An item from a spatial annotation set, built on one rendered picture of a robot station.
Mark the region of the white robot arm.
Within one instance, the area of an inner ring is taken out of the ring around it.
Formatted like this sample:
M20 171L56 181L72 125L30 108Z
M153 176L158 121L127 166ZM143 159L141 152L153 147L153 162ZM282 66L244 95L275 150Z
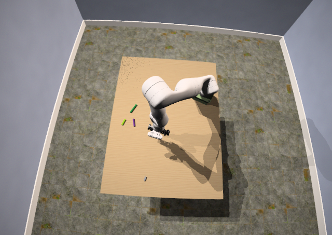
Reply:
M153 131L148 132L148 136L162 139L160 132L164 130L169 121L165 107L194 98L198 94L206 98L217 93L219 88L215 77L207 75L182 79L177 83L174 91L159 76L153 76L143 83L142 93L149 103L151 110L149 117L153 122Z

